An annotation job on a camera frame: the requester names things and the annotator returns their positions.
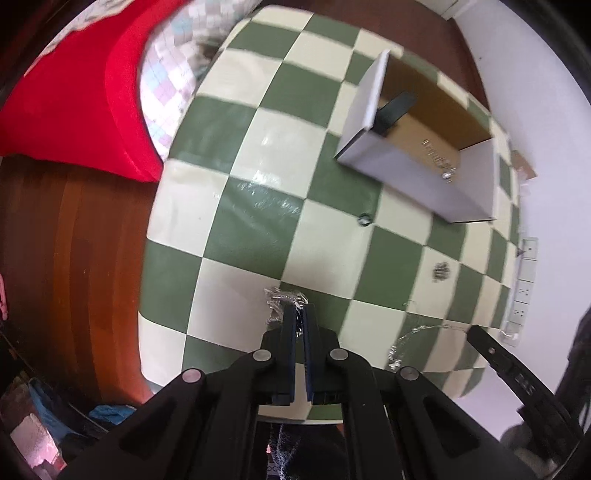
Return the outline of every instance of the wooden surface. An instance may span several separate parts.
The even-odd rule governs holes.
[[[415,0],[264,0],[366,28],[433,63],[488,108],[476,64],[462,32]]]
[[[48,380],[97,402],[150,394],[137,305],[156,187],[26,157],[0,164],[7,336]]]

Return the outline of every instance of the checkered pillow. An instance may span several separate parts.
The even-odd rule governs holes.
[[[224,38],[259,0],[192,0],[146,44],[139,96],[148,133],[163,160],[187,106]]]

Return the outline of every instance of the red pillow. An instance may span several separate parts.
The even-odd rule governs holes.
[[[0,109],[0,155],[159,180],[162,161],[139,107],[138,66],[150,32],[184,1],[135,0],[69,34]]]

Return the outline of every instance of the checkered board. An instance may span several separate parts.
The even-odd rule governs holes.
[[[449,224],[335,162],[356,86],[385,48],[490,129],[496,221]],[[496,336],[519,237],[509,152],[487,110],[398,44],[294,9],[241,21],[181,123],[155,198],[139,307],[143,374],[164,385],[185,368],[212,372],[256,350],[270,312],[263,288],[273,286],[302,291],[344,348],[380,368],[414,326],[477,324]],[[362,214],[374,222],[361,226]],[[449,278],[435,282],[442,262]],[[412,342],[404,363],[448,395],[480,380],[485,361],[463,332],[429,329]],[[261,413],[340,419],[338,406],[298,398]]]

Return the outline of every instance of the cardboard box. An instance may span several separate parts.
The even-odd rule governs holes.
[[[385,137],[376,112],[402,92],[416,103]],[[345,120],[337,161],[386,183],[448,222],[495,219],[499,178],[494,140],[455,98],[383,51],[363,76]],[[455,168],[451,182],[444,178]]]

